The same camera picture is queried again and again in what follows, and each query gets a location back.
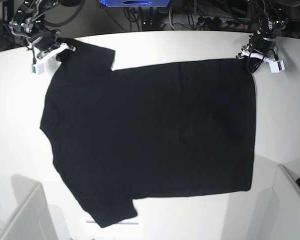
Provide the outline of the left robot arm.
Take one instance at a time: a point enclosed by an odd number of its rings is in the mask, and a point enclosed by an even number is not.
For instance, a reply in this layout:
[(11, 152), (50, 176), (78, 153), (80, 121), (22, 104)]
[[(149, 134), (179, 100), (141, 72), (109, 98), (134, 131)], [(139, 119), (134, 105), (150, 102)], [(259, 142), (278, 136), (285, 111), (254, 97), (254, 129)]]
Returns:
[(271, 0), (263, 0), (262, 3), (258, 26), (236, 58), (258, 58), (268, 63), (279, 62), (276, 38), (280, 31), (286, 28), (288, 17), (278, 3)]

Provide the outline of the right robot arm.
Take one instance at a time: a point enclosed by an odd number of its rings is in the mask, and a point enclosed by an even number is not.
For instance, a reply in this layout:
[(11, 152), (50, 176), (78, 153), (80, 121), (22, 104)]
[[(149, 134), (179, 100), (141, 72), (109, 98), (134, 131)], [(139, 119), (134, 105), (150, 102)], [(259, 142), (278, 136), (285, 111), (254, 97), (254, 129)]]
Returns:
[[(67, 25), (79, 14), (84, 0), (25, 0), (19, 6), (8, 26), (13, 35), (26, 40), (32, 51), (32, 64), (42, 64), (64, 50), (74, 51), (75, 47), (58, 39), (59, 27)], [(77, 7), (75, 12), (60, 23), (52, 23), (45, 15), (55, 7)]]

